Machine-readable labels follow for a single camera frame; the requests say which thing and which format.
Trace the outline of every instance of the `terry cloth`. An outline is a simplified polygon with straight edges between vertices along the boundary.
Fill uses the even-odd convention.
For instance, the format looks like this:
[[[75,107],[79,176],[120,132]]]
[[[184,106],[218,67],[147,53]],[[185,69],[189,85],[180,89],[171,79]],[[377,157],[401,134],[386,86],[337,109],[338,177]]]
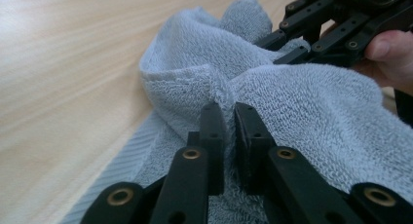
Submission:
[[[332,186],[373,182],[413,203],[413,130],[382,107],[379,87],[354,71],[320,64],[273,65],[278,52],[253,45],[271,21],[256,0],[238,0],[216,19],[202,8],[171,17],[142,57],[154,111],[63,223],[79,221],[105,187],[147,186],[198,131],[201,108],[216,102],[227,128],[225,193],[209,200],[209,223],[265,223],[262,199],[240,190],[234,166],[234,104],[254,106],[279,146],[299,150]]]

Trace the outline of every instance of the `towel fold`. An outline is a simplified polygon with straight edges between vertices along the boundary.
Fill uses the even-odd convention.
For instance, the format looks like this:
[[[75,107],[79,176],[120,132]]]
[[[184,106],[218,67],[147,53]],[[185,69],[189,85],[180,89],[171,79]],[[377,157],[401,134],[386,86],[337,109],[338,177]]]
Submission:
[[[209,201],[209,222],[265,223],[262,199],[237,184],[233,110],[239,101],[254,106],[278,145],[299,150],[330,185],[348,192],[356,183],[374,182],[413,203],[413,130],[382,107],[379,87],[330,65],[273,65],[309,45],[293,40],[278,52],[253,45],[271,29],[256,0],[236,1],[221,20],[197,8],[165,23],[139,64],[155,119],[140,132],[152,136],[124,148],[146,151],[139,155],[144,162],[128,165],[122,179],[147,186],[165,175],[188,131],[199,130],[201,108],[216,102],[227,127],[226,184],[224,195]],[[109,183],[104,176],[125,157],[121,152],[96,183]]]

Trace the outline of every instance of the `wood grain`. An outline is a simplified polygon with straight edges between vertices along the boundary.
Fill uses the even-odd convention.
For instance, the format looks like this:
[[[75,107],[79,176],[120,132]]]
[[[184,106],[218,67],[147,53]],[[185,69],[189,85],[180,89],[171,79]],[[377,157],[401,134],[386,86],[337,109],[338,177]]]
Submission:
[[[56,223],[151,111],[138,61],[162,23],[234,0],[0,0],[0,223]],[[273,22],[293,0],[259,0]]]

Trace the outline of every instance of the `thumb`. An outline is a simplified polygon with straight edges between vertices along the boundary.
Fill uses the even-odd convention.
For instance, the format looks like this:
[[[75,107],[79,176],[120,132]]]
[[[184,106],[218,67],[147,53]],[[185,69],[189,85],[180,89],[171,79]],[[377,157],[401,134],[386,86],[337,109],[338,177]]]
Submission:
[[[383,32],[367,46],[365,57],[376,61],[391,61],[413,55],[413,34],[402,31]]]

